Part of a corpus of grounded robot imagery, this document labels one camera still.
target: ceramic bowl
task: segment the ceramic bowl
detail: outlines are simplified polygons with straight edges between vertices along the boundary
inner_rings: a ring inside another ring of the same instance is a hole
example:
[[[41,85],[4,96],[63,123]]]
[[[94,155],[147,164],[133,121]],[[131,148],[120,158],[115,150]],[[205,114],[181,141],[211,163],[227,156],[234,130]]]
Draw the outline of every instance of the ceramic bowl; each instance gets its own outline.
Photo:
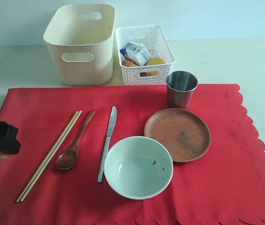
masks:
[[[158,141],[132,136],[117,142],[108,152],[104,175],[110,187],[130,199],[160,194],[173,176],[173,161]]]

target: wooden plate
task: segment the wooden plate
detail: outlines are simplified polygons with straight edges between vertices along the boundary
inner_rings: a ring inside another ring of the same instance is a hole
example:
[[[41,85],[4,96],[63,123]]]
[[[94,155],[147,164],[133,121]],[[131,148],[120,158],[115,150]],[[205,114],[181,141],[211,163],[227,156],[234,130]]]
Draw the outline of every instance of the wooden plate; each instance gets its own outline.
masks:
[[[154,113],[146,122],[144,135],[162,143],[175,162],[202,157],[211,145],[211,132],[190,111],[169,108]]]

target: white storage bin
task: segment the white storage bin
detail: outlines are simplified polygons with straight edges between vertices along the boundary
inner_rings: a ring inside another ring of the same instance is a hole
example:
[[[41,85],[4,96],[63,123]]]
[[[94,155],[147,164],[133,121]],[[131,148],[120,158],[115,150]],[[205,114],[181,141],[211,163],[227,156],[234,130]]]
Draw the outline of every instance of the white storage bin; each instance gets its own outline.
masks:
[[[63,6],[50,21],[44,40],[64,83],[100,85],[112,77],[114,7]]]
[[[166,76],[171,73],[175,58],[171,52],[165,35],[158,25],[145,25],[135,27],[120,27],[115,30],[119,62],[122,70],[125,85],[148,85],[165,84]],[[120,49],[127,42],[144,44],[147,50],[154,50],[158,57],[166,63],[153,66],[125,67],[122,61],[125,58],[120,53]],[[157,71],[156,76],[140,77],[142,72]]]

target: metal cup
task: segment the metal cup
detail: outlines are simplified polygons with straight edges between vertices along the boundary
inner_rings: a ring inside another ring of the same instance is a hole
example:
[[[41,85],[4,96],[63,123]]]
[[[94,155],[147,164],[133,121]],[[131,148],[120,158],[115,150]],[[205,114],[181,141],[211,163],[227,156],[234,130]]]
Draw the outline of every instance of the metal cup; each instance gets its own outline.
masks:
[[[189,72],[174,71],[166,77],[166,84],[168,107],[185,109],[198,86],[198,80]]]

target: chopsticks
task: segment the chopsticks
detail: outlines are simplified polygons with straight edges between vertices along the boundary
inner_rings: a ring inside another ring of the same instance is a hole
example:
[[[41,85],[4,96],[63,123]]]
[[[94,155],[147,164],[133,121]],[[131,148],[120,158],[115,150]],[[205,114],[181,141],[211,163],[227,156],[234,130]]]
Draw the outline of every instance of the chopsticks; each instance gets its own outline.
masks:
[[[55,142],[55,144],[53,145],[53,147],[51,148],[51,150],[49,151],[49,153],[47,154],[47,156],[45,157],[43,162],[39,165],[38,169],[36,170],[36,172],[34,173],[32,178],[30,179],[30,181],[28,182],[28,184],[26,185],[26,187],[24,188],[24,190],[22,191],[22,193],[20,194],[20,196],[16,200],[17,203],[24,201],[27,194],[30,192],[30,190],[32,189],[34,184],[39,179],[40,175],[43,173],[43,171],[45,170],[45,168],[47,167],[47,165],[49,164],[49,162],[51,161],[51,159],[53,158],[53,156],[57,152],[58,148],[61,146],[63,141],[66,139],[67,135],[70,133],[72,127],[74,126],[74,124],[78,120],[81,113],[82,113],[81,110],[76,111],[76,113],[74,114],[74,116],[72,117],[72,119],[70,120],[68,125],[66,126],[66,128],[63,130],[62,134],[59,136],[59,138],[57,139],[57,141]]]

